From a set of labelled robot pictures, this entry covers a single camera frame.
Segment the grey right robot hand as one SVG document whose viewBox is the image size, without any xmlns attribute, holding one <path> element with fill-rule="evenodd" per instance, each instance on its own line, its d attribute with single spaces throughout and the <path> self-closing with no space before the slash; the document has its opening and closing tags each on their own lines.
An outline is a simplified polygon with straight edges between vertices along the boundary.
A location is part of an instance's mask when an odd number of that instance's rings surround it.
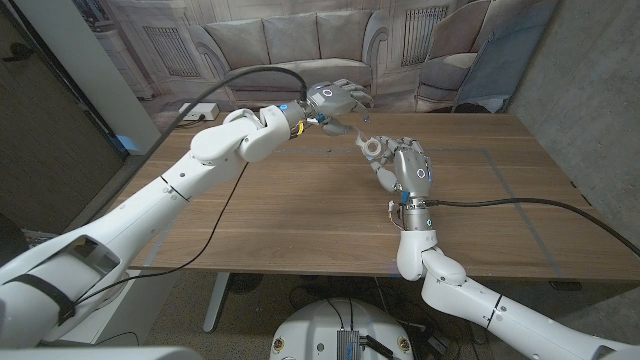
<svg viewBox="0 0 640 360">
<path fill-rule="evenodd" d="M 431 160 L 417 140 L 388 136 L 368 138 L 359 132 L 355 144 L 385 190 L 406 193 L 409 198 L 429 196 L 432 185 Z"/>
</svg>

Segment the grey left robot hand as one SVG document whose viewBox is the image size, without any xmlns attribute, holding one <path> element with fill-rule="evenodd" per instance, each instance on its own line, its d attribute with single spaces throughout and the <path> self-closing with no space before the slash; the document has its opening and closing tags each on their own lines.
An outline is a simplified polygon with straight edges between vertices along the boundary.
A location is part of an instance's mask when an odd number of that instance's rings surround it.
<svg viewBox="0 0 640 360">
<path fill-rule="evenodd" d="M 339 115 L 355 112 L 368 122 L 367 107 L 372 106 L 373 98 L 364 86 L 340 79 L 315 84 L 307 91 L 305 115 L 314 119 L 327 135 L 340 136 L 349 133 L 352 127 L 342 124 L 337 119 Z"/>
</svg>

